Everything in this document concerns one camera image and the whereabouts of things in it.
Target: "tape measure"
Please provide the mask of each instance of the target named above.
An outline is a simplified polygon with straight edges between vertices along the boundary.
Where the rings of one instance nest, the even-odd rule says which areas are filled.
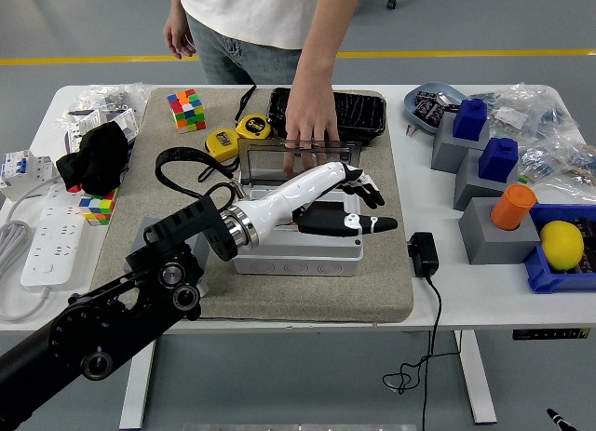
[[[241,138],[264,140],[271,133],[271,126],[263,114],[249,114],[238,122],[236,132]]]
[[[238,155],[238,134],[229,128],[213,131],[205,141],[209,155],[220,163]]]
[[[236,130],[222,128],[213,131],[205,141],[205,148],[209,155],[213,156],[220,163],[232,159],[238,155],[238,138],[250,140],[264,140],[271,133],[271,126],[263,114],[249,114],[238,121],[242,111],[246,107],[252,92],[257,88],[253,85],[240,100],[240,109],[234,118]]]

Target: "table leg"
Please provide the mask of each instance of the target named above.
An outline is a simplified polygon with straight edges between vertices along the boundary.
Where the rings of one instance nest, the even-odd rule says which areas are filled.
[[[120,429],[141,429],[155,348],[153,341],[132,358]]]
[[[476,424],[496,424],[493,399],[488,388],[486,373],[482,365],[481,351],[476,341],[474,330],[455,331],[457,345],[461,346],[460,359],[464,378],[466,379],[467,395],[472,407],[472,415]]]

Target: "yellow floor line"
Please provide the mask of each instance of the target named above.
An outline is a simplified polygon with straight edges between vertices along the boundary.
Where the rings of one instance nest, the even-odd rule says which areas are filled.
[[[548,57],[548,56],[596,56],[596,48],[587,49],[445,49],[419,51],[340,51],[338,59],[409,59],[441,57]],[[197,61],[198,56],[183,58]],[[38,57],[23,59],[0,59],[0,66],[19,65],[66,65],[83,63],[178,61],[169,55],[148,56],[85,56],[85,57]]]
[[[340,59],[402,59],[439,57],[596,56],[592,49],[446,49],[429,51],[340,51]]]

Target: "black power adapter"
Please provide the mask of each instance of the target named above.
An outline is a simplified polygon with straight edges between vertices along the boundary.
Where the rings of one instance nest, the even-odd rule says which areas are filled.
[[[416,277],[431,277],[437,273],[439,256],[432,233],[413,233],[408,242],[408,255]]]

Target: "table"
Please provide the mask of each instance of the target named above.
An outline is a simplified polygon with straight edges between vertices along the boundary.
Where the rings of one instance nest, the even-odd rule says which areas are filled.
[[[443,299],[440,330],[465,330],[462,345],[462,363],[472,401],[472,409],[478,423],[495,421],[488,384],[483,376],[481,357],[476,344],[474,330],[477,329],[544,329],[592,327],[596,325],[596,293],[558,293],[552,295],[533,294],[527,286],[527,274],[523,265],[471,266],[461,239],[458,219],[462,212],[453,210],[455,176],[430,169],[430,154],[433,137],[418,132],[406,136],[409,121],[403,115],[403,99],[417,86],[336,86],[338,90],[374,90],[384,95],[387,102],[387,122],[390,126],[391,145],[395,159],[400,200],[406,236],[416,231],[432,232],[437,245],[440,268],[433,276],[433,282]],[[490,91],[503,86],[455,86],[464,94]],[[86,87],[61,88],[50,104],[47,114],[37,131],[31,150],[35,155],[49,155],[53,161],[64,154],[62,133],[54,126],[55,120]],[[576,138],[581,140],[579,131]],[[554,189],[542,187],[536,190],[542,203],[574,203],[568,195]],[[10,202],[7,200],[0,211],[0,221],[7,215]],[[35,226],[41,211],[41,200],[33,199],[23,204],[15,218]],[[88,289],[97,256],[99,255],[105,230],[92,228],[88,258],[82,265],[79,287]],[[19,285],[20,270],[24,257],[7,275],[2,288],[0,308],[6,313],[25,310],[36,300],[36,294],[24,291]],[[290,330],[429,330],[437,312],[436,298],[426,281],[413,278],[414,308],[410,316],[396,324],[315,324],[259,321],[184,321],[172,327],[170,333],[245,331],[290,331]],[[47,304],[30,320],[19,324],[0,323],[3,333],[26,333],[37,330],[57,315],[66,305],[69,293],[52,293]],[[131,380],[137,378],[141,384],[148,383],[151,349],[141,352],[133,359]],[[142,405],[142,398],[132,395],[130,401]],[[133,412],[134,420],[142,418]]]

